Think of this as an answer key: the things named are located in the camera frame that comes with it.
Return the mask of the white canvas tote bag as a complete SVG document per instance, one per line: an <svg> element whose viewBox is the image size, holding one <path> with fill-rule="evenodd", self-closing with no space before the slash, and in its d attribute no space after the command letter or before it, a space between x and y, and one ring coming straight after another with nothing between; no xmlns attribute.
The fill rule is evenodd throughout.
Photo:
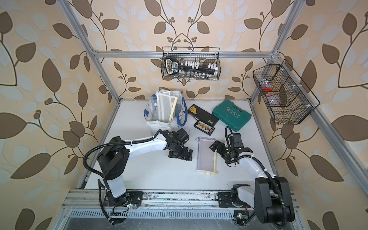
<svg viewBox="0 0 368 230"><path fill-rule="evenodd" d="M178 131L188 118L188 108L181 91L164 89L151 96L143 113L151 134L158 130Z"/></svg>

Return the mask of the white mesh pencil pouch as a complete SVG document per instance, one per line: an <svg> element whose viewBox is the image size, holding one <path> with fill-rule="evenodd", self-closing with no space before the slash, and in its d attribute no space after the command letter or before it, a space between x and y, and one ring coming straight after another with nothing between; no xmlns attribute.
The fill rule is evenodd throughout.
<svg viewBox="0 0 368 230"><path fill-rule="evenodd" d="M170 95L159 94L158 96L158 120L169 123L169 116L171 113Z"/></svg>

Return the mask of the purple pouch cream edge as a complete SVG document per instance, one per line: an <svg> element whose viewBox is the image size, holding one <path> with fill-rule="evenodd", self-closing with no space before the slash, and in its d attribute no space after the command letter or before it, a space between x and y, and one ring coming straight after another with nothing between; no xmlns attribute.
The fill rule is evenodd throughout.
<svg viewBox="0 0 368 230"><path fill-rule="evenodd" d="M216 139L198 137L196 141L198 142L196 171L206 175L217 174L217 153L210 149Z"/></svg>

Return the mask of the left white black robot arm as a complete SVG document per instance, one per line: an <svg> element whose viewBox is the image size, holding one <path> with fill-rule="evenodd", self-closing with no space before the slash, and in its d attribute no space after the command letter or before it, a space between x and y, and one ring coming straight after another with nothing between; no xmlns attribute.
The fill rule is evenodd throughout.
<svg viewBox="0 0 368 230"><path fill-rule="evenodd" d="M96 146L83 157L83 166L100 176L98 182L99 205L110 224L116 225L123 220L108 215L103 207L102 189L106 190L109 201L114 206L129 206L132 199L124 184L123 172L130 157L136 157L153 151L168 150L169 158L192 161L193 151L185 146L189 135L181 128L178 131L158 130L153 136L139 140L122 140L114 137L107 144Z"/></svg>

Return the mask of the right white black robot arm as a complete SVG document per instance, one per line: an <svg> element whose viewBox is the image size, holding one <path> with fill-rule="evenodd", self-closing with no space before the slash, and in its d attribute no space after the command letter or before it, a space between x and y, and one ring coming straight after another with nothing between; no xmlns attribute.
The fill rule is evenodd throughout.
<svg viewBox="0 0 368 230"><path fill-rule="evenodd" d="M278 229L286 228L295 219L295 211L289 183L286 178L270 172L262 162L245 147L241 135L227 126L226 142L215 141L210 149L219 154L229 167L242 166L254 179L255 184L235 184L231 189L231 203L238 208L253 208L246 220L237 219L240 225L257 217L261 223L271 223Z"/></svg>

